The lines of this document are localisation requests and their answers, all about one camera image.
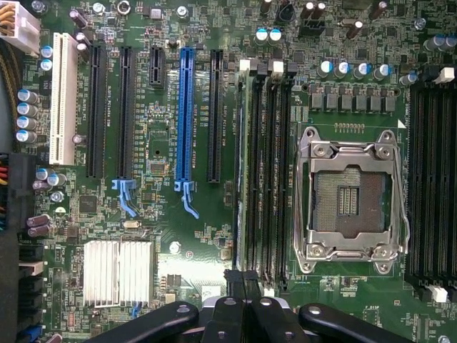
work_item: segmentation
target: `electrolytic capacitor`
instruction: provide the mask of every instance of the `electrolytic capacitor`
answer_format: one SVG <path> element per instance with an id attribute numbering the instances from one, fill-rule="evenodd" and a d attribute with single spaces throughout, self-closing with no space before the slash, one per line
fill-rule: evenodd
<path id="1" fill-rule="evenodd" d="M 314 3 L 309 1 L 305 4 L 305 6 L 303 7 L 303 10 L 301 10 L 300 18 L 302 18 L 302 19 L 309 18 L 309 16 L 313 13 L 313 11 L 314 11 Z"/>
<path id="2" fill-rule="evenodd" d="M 368 73 L 369 67 L 367 63 L 360 63 L 356 68 L 354 68 L 353 76 L 358 79 L 362 80 Z"/>
<path id="3" fill-rule="evenodd" d="M 416 83 L 417 75 L 414 73 L 410 73 L 408 75 L 402 76 L 399 81 L 400 81 L 400 84 L 402 84 L 404 86 L 410 86 L 410 85 Z"/>
<path id="4" fill-rule="evenodd" d="M 371 11 L 368 17 L 370 20 L 375 20 L 379 18 L 385 10 L 387 10 L 387 2 L 380 1 L 377 4 L 373 5 L 373 11 Z"/>
<path id="5" fill-rule="evenodd" d="M 279 29 L 272 29 L 268 35 L 268 44 L 271 46 L 276 46 L 279 44 L 283 34 Z"/>
<path id="6" fill-rule="evenodd" d="M 333 74 L 338 78 L 342 79 L 349 73 L 349 64 L 347 62 L 341 62 L 333 70 Z"/>
<path id="7" fill-rule="evenodd" d="M 321 78 L 327 77 L 333 70 L 333 64 L 330 61 L 323 61 L 321 65 L 317 68 L 317 74 Z"/>
<path id="8" fill-rule="evenodd" d="M 51 231 L 51 227 L 49 225 L 41 225 L 40 227 L 31 227 L 27 234 L 30 237 L 42 237 L 46 236 Z"/>
<path id="9" fill-rule="evenodd" d="M 271 3 L 273 0 L 263 0 L 262 4 L 260 5 L 260 14 L 266 15 L 270 12 Z"/>
<path id="10" fill-rule="evenodd" d="M 35 173 L 37 180 L 46 181 L 49 175 L 54 174 L 54 170 L 51 168 L 38 168 Z"/>
<path id="11" fill-rule="evenodd" d="M 258 29 L 256 36 L 254 37 L 254 42 L 257 45 L 264 45 L 268 41 L 268 32 L 265 29 Z"/>
<path id="12" fill-rule="evenodd" d="M 438 47 L 439 51 L 454 50 L 457 46 L 457 37 L 449 36 L 446 37 L 444 44 Z"/>
<path id="13" fill-rule="evenodd" d="M 323 2 L 319 2 L 311 15 L 311 19 L 316 20 L 321 18 L 325 10 L 326 5 Z"/>
<path id="14" fill-rule="evenodd" d="M 445 41 L 446 41 L 446 38 L 444 35 L 437 34 L 437 35 L 431 37 L 430 39 L 427 39 L 423 43 L 423 47 L 429 51 L 433 51 L 435 49 L 438 49 L 440 46 L 442 46 Z"/>
<path id="15" fill-rule="evenodd" d="M 53 173 L 48 176 L 47 182 L 53 187 L 63 186 L 66 183 L 66 176 L 63 174 Z"/>
<path id="16" fill-rule="evenodd" d="M 34 183 L 31 185 L 31 188 L 33 188 L 35 191 L 48 191 L 52 188 L 52 186 L 47 182 L 38 180 L 34 181 Z"/>
<path id="17" fill-rule="evenodd" d="M 91 42 L 87 39 L 86 35 L 83 32 L 78 32 L 75 36 L 75 39 L 78 43 L 84 43 L 87 46 L 91 46 Z"/>
<path id="18" fill-rule="evenodd" d="M 83 17 L 79 11 L 72 9 L 69 13 L 71 20 L 76 24 L 80 29 L 85 29 L 87 26 L 87 20 Z"/>
<path id="19" fill-rule="evenodd" d="M 382 64 L 378 68 L 374 69 L 373 78 L 378 80 L 378 81 L 381 81 L 386 76 L 388 76 L 388 74 L 389 74 L 388 65 L 387 64 Z"/>
<path id="20" fill-rule="evenodd" d="M 26 102 L 27 104 L 36 104 L 40 100 L 37 93 L 29 91 L 28 89 L 20 89 L 17 92 L 17 99 Z"/>
<path id="21" fill-rule="evenodd" d="M 28 227 L 40 227 L 41 225 L 47 225 L 51 221 L 51 217 L 47 214 L 40 214 L 39 216 L 30 217 L 27 219 Z"/>
<path id="22" fill-rule="evenodd" d="M 19 130 L 16 133 L 16 139 L 21 143 L 35 143 L 38 139 L 38 136 L 35 132 L 32 131 Z"/>
<path id="23" fill-rule="evenodd" d="M 347 39 L 354 39 L 358 35 L 358 33 L 362 30 L 363 23 L 361 21 L 356 21 L 348 30 L 346 34 Z"/>
<path id="24" fill-rule="evenodd" d="M 38 125 L 38 122 L 33 118 L 28 118 L 27 116 L 20 116 L 16 120 L 16 125 L 20 129 L 34 130 Z"/>
<path id="25" fill-rule="evenodd" d="M 79 52 L 79 56 L 81 56 L 81 58 L 85 61 L 85 62 L 88 62 L 89 61 L 89 58 L 90 58 L 90 53 L 89 53 L 89 48 L 87 45 L 85 45 L 85 43 L 78 43 L 78 45 L 76 45 L 76 49 L 78 50 Z"/>
<path id="26" fill-rule="evenodd" d="M 53 202 L 62 202 L 64 200 L 64 193 L 57 191 L 51 194 L 49 197 Z"/>
<path id="27" fill-rule="evenodd" d="M 75 134 L 73 136 L 73 143 L 75 143 L 75 145 L 85 144 L 86 140 L 86 136 L 82 136 L 80 134 Z"/>
<path id="28" fill-rule="evenodd" d="M 17 113 L 22 116 L 34 117 L 38 114 L 38 107 L 29 105 L 26 102 L 21 102 L 19 105 L 17 105 Z"/>

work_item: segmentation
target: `motherboard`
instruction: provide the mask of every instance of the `motherboard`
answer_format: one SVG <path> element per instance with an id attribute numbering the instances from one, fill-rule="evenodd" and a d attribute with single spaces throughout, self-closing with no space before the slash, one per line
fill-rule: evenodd
<path id="1" fill-rule="evenodd" d="M 455 1 L 22 6 L 41 342 L 201 307 L 227 269 L 294 311 L 457 340 Z"/>

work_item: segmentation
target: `heatsink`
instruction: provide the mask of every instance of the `heatsink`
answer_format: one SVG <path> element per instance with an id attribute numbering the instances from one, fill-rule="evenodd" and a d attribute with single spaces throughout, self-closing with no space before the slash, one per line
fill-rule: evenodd
<path id="1" fill-rule="evenodd" d="M 146 305 L 153 283 L 151 242 L 92 241 L 84 245 L 85 305 Z"/>

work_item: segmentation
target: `black connector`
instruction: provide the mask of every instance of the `black connector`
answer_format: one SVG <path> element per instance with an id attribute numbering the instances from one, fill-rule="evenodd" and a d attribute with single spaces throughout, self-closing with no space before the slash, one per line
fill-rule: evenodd
<path id="1" fill-rule="evenodd" d="M 136 54 L 131 46 L 121 48 L 119 65 L 119 135 L 116 178 L 131 179 L 134 160 L 136 78 Z"/>
<path id="2" fill-rule="evenodd" d="M 149 86 L 154 89 L 164 89 L 166 78 L 165 51 L 158 46 L 152 46 L 149 56 Z"/>
<path id="3" fill-rule="evenodd" d="M 105 48 L 91 46 L 86 176 L 95 179 L 104 176 L 106 63 Z"/>

